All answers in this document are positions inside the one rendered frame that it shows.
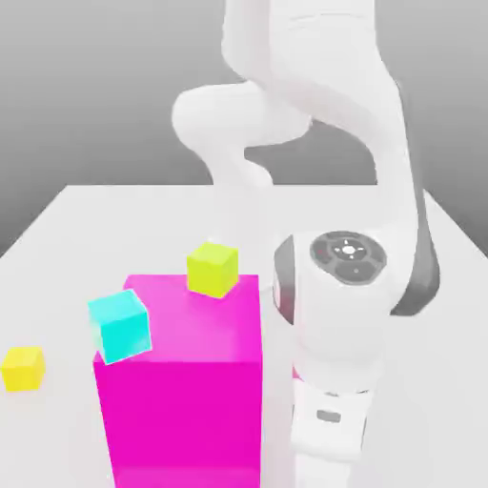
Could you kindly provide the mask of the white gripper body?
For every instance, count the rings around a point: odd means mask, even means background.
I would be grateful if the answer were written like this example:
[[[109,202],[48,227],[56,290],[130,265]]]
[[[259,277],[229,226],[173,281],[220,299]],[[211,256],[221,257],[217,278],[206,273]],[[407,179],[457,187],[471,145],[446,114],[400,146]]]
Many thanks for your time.
[[[295,488],[348,488],[359,456],[326,458],[295,453]]]

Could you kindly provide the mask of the small lime cube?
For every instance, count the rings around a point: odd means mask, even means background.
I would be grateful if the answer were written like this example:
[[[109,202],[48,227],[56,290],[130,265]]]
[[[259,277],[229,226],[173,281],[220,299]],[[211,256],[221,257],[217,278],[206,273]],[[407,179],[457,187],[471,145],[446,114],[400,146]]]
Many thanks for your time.
[[[204,242],[187,256],[188,289],[223,298],[238,282],[238,249]]]

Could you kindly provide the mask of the small cyan cube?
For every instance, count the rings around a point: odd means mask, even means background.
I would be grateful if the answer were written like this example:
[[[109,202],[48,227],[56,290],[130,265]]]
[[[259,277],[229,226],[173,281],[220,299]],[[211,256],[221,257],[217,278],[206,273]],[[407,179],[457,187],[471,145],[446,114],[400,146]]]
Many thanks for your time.
[[[106,365],[153,348],[148,311],[133,289],[90,301],[88,313],[95,349]]]

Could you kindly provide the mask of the small yellow cube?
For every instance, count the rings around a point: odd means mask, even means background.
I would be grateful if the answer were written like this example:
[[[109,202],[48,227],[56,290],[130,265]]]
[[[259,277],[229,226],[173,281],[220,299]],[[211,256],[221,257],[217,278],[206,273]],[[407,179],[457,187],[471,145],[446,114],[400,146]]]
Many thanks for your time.
[[[46,372],[42,348],[39,346],[9,348],[0,371],[8,392],[38,390]]]

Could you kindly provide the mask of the large magenta box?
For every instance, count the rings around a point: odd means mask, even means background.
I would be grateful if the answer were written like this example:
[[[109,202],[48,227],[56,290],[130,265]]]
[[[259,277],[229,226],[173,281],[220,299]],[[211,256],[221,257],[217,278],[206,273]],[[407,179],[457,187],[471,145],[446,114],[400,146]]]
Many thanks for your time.
[[[125,283],[149,313],[152,349],[93,361],[115,488],[260,488],[262,346],[258,278],[223,298],[183,274]]]

